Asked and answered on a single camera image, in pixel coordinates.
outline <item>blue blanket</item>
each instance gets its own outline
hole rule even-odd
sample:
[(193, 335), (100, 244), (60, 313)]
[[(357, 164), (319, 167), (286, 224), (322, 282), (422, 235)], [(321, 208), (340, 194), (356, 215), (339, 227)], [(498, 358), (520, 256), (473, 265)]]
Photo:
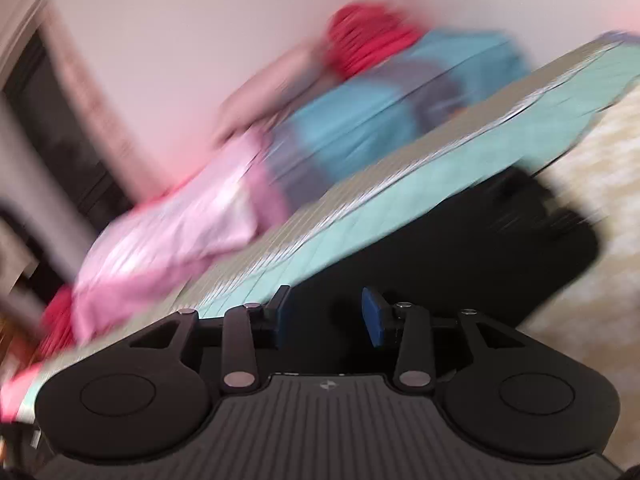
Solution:
[(269, 184), (293, 212), (527, 72), (499, 33), (432, 30), (277, 126)]

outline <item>circular pad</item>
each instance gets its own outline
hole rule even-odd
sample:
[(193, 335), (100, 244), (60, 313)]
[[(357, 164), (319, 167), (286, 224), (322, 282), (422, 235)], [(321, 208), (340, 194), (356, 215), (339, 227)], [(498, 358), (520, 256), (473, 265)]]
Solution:
[(210, 410), (200, 376), (168, 349), (113, 346), (44, 384), (36, 420), (80, 460), (140, 460), (188, 439)]
[(539, 347), (490, 351), (446, 386), (444, 409), (485, 448), (557, 460), (604, 448), (620, 401), (599, 373)]
[(89, 382), (80, 392), (80, 401), (96, 415), (125, 416), (144, 410), (155, 396), (156, 387), (148, 379), (113, 374)]
[(559, 413), (574, 402), (574, 390), (565, 381), (548, 374), (518, 374), (500, 385), (500, 398), (507, 405), (529, 415)]

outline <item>mattress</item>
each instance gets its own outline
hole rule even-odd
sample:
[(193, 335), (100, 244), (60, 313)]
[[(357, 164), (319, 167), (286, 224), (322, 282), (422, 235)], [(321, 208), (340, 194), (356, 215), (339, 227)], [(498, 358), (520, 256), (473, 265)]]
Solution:
[(447, 196), (519, 162), (539, 170), (567, 152), (640, 75), (640, 48), (602, 38), (567, 54), (463, 112), (379, 163), (332, 187), (281, 228), (125, 326), (45, 362), (25, 379), (18, 418), (33, 420), (53, 373), (182, 307), (221, 316), (269, 297), (382, 238)]

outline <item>pink fabric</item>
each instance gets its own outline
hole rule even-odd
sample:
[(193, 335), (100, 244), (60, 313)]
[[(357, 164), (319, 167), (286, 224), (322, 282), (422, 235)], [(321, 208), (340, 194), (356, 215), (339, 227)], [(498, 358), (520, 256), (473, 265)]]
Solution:
[(254, 205), (249, 181), (255, 179), (245, 178), (263, 143), (256, 128), (232, 138), (182, 189), (102, 232), (74, 287), (79, 343), (162, 300), (223, 254), (245, 247), (265, 226), (284, 221), (284, 210), (257, 212), (264, 205)]
[(266, 165), (256, 160), (244, 177), (258, 221), (258, 232), (263, 234), (284, 224), (292, 213), (280, 189), (270, 185), (273, 178)]
[(18, 410), (24, 396), (29, 391), (31, 383), (38, 375), (42, 364), (31, 365), (25, 371), (2, 385), (0, 389), (0, 421), (13, 422), (18, 416)]
[(71, 287), (63, 285), (42, 314), (40, 322), (47, 336), (38, 345), (38, 353), (43, 359), (76, 344), (71, 327), (72, 303)]

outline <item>logo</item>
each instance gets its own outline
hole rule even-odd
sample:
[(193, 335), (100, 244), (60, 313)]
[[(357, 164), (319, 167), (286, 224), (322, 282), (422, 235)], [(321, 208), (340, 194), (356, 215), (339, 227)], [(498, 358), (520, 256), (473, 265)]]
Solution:
[(337, 384), (337, 383), (334, 383), (331, 379), (327, 379), (327, 380), (322, 381), (322, 382), (320, 383), (320, 387), (321, 387), (323, 390), (329, 391), (329, 390), (333, 390), (334, 388), (337, 388), (337, 387), (338, 387), (338, 384)]

